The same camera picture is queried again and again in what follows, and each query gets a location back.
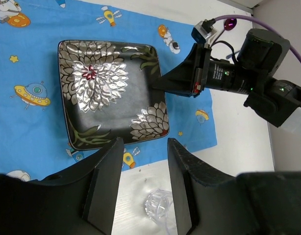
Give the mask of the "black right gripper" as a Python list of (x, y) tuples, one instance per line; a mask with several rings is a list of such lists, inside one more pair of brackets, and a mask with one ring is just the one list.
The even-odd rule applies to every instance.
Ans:
[(212, 60), (211, 46), (195, 43), (185, 60), (156, 78), (151, 87), (176, 95), (198, 95), (204, 88), (244, 94), (245, 107), (280, 127), (301, 111), (301, 87), (273, 77), (290, 47), (289, 40), (277, 33), (251, 29), (230, 63)]

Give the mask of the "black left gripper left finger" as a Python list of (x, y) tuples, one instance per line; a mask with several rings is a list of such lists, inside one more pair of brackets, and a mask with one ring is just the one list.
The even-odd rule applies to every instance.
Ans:
[(111, 234), (123, 153), (115, 138), (41, 181), (0, 174), (0, 235)]

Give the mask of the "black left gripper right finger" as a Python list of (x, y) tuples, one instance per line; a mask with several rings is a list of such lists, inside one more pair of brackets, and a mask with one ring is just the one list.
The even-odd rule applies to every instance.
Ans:
[(301, 171), (234, 177), (176, 139), (167, 146), (180, 235), (301, 235)]

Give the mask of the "clear plastic cup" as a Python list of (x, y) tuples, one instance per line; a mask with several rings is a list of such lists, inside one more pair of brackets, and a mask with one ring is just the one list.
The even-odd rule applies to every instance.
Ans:
[(149, 219), (165, 231), (176, 235), (176, 215), (171, 191), (158, 189), (151, 192), (145, 200), (145, 212)]

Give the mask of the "purple metallic spoon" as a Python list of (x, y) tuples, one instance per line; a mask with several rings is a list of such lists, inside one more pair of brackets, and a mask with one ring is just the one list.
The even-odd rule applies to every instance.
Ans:
[(220, 32), (220, 34), (216, 37), (215, 40), (218, 40), (225, 31), (231, 31), (233, 30), (237, 25), (237, 19), (226, 19), (224, 21), (224, 27), (223, 27), (223, 30)]

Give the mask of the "blue space-print cloth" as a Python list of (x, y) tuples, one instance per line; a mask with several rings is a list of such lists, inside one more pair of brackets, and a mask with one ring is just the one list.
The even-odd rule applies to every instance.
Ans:
[[(161, 74), (190, 51), (191, 27), (76, 0), (0, 0), (0, 173), (43, 179), (92, 154), (71, 147), (62, 102), (58, 45), (64, 40), (151, 45)], [(165, 94), (169, 133), (126, 144), (125, 170), (166, 159), (167, 138), (189, 151), (216, 146), (209, 90)]]

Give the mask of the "black floral square plate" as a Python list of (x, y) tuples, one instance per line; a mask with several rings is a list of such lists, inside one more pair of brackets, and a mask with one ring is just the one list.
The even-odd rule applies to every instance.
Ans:
[(62, 102), (69, 142), (94, 150), (120, 137), (131, 144), (169, 133), (165, 93), (151, 45), (64, 40), (58, 45)]

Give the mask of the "iridescent metallic fork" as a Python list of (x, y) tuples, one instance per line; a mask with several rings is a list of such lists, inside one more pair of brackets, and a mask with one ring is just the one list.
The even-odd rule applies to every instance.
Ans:
[(232, 58), (234, 55), (238, 54), (239, 52), (240, 52), (240, 50), (235, 51), (234, 53), (227, 55), (227, 56), (226, 56), (226, 59)]

